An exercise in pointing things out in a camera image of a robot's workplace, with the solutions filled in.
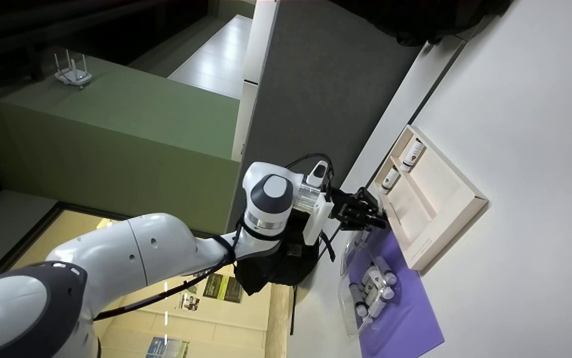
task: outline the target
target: wooden shelf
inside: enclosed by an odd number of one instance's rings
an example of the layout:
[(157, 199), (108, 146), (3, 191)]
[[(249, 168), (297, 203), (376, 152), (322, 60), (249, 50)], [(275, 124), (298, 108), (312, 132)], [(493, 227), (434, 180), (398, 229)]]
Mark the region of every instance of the wooden shelf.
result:
[[(412, 172), (400, 172), (400, 182), (384, 193), (386, 176), (402, 168), (404, 154), (416, 140), (426, 146), (424, 156)], [(487, 199), (412, 126), (392, 148), (372, 191), (384, 195), (390, 225), (416, 271), (426, 271), (487, 205)]]

